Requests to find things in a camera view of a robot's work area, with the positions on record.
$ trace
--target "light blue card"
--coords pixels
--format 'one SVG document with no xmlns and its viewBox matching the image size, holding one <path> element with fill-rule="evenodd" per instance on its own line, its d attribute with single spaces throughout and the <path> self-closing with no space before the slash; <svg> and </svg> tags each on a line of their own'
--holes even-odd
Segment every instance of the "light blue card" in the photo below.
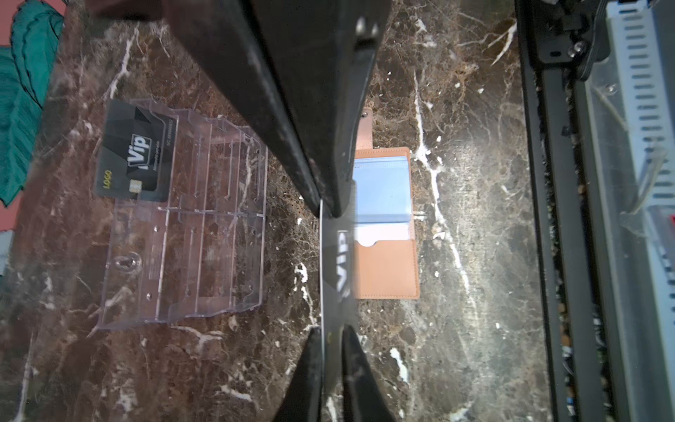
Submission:
<svg viewBox="0 0 675 422">
<path fill-rule="evenodd" d="M 412 217 L 406 157 L 354 160 L 357 223 L 408 223 Z"/>
</svg>

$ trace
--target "marble countertop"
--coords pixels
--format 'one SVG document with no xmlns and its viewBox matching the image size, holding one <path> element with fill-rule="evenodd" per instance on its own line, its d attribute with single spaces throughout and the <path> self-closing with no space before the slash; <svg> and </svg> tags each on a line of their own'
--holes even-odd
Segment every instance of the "marble countertop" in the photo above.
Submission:
<svg viewBox="0 0 675 422">
<path fill-rule="evenodd" d="M 513 3 L 394 3 L 367 106 L 375 146 L 414 155 L 421 298 L 360 301 L 363 348 L 398 419 L 548 421 Z M 319 318 L 317 220 L 270 159 L 261 307 L 95 330 L 105 104 L 138 97 L 245 124 L 164 23 L 96 20 L 71 1 L 0 282 L 2 420 L 268 421 Z M 341 406 L 336 392 L 324 420 Z"/>
</svg>

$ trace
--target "card chip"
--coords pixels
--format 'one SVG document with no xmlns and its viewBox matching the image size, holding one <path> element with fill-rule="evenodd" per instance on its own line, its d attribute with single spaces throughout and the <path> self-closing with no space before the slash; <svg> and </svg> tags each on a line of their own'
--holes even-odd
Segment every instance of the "card chip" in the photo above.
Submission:
<svg viewBox="0 0 675 422">
<path fill-rule="evenodd" d="M 140 193 L 141 190 L 143 190 L 143 182 L 134 179 L 129 181 L 129 192 Z"/>
</svg>

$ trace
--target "vip logo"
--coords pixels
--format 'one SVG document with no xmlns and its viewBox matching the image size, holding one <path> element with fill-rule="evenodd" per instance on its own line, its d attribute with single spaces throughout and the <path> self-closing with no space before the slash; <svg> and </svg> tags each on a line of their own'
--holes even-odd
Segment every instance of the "vip logo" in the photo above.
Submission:
<svg viewBox="0 0 675 422">
<path fill-rule="evenodd" d="M 141 135 L 131 135 L 127 165 L 129 167 L 138 167 L 143 170 L 148 170 L 148 164 L 150 164 L 150 149 L 152 145 L 153 140 L 150 138 Z"/>
<path fill-rule="evenodd" d="M 347 268 L 348 265 L 351 264 L 347 262 L 349 252 L 349 242 L 347 239 L 348 232 L 345 230 L 338 230 L 337 234 L 337 286 L 335 288 L 337 289 L 337 293 L 344 298 L 349 296 L 350 293 L 350 287 L 347 285 Z"/>
</svg>

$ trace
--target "black clamp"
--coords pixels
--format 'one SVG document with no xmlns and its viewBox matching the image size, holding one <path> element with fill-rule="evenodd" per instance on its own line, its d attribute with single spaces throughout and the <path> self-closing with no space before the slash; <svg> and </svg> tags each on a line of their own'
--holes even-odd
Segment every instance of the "black clamp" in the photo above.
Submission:
<svg viewBox="0 0 675 422">
<path fill-rule="evenodd" d="M 323 384 L 321 329 L 313 328 L 273 422 L 318 422 L 327 391 Z M 342 331 L 343 420 L 394 422 L 354 329 Z"/>
<path fill-rule="evenodd" d="M 569 68 L 586 80 L 610 54 L 608 0 L 528 0 L 526 28 L 535 67 Z"/>
</svg>

